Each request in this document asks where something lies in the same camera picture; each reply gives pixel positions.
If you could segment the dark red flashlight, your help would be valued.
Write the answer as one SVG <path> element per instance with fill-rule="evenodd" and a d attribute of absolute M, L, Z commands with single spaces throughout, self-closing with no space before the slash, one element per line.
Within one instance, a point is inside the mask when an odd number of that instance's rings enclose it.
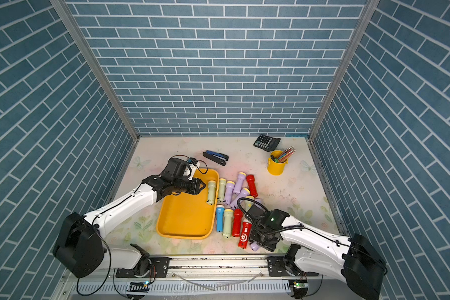
<path fill-rule="evenodd" d="M 250 195 L 254 198 L 258 197 L 258 191 L 256 188 L 256 181 L 255 181 L 255 176 L 252 174 L 249 174 L 246 176 L 246 181 L 247 181 L 247 185 L 248 185 L 248 189 L 250 192 Z"/>

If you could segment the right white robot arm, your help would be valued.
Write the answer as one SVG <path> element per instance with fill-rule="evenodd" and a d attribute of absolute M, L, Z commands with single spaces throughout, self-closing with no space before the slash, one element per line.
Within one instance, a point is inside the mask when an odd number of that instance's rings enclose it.
<path fill-rule="evenodd" d="M 252 224 L 251 242 L 270 252 L 279 241 L 290 244 L 283 261 L 291 275 L 318 273 L 346 283 L 365 300 L 379 299 L 388 269 L 365 236 L 331 234 L 285 211 L 269 211 L 262 204 L 252 206 L 244 217 Z"/>

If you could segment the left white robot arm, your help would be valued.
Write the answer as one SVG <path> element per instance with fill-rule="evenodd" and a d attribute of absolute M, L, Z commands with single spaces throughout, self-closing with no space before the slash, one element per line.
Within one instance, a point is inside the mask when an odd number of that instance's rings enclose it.
<path fill-rule="evenodd" d="M 96 270 L 123 269 L 135 277 L 151 272 L 150 255 L 137 244 L 111 246 L 105 237 L 138 211 L 163 198 L 198 195 L 205 183 L 195 177 L 200 162 L 194 157 L 173 156 L 159 175 L 151 175 L 124 196 L 94 211 L 74 212 L 62 222 L 53 256 L 77 278 Z"/>

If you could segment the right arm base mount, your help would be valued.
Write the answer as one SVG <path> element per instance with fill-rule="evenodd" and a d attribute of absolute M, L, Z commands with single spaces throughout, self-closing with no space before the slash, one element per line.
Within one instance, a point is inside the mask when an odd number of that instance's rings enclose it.
<path fill-rule="evenodd" d="M 270 277 L 286 277 L 286 276 L 304 276 L 307 275 L 295 263 L 295 259 L 299 250 L 303 247 L 297 244 L 292 244 L 287 253 L 281 256 L 268 256 L 267 270 Z"/>

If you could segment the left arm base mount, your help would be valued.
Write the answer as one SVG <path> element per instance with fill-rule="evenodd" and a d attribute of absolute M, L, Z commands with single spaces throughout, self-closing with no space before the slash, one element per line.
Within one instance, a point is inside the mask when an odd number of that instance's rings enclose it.
<path fill-rule="evenodd" d="M 116 268 L 117 278 L 165 278 L 170 267 L 171 258 L 158 256 L 151 257 L 150 253 L 137 244 L 130 244 L 129 250 L 135 250 L 140 254 L 140 258 L 132 268 Z"/>

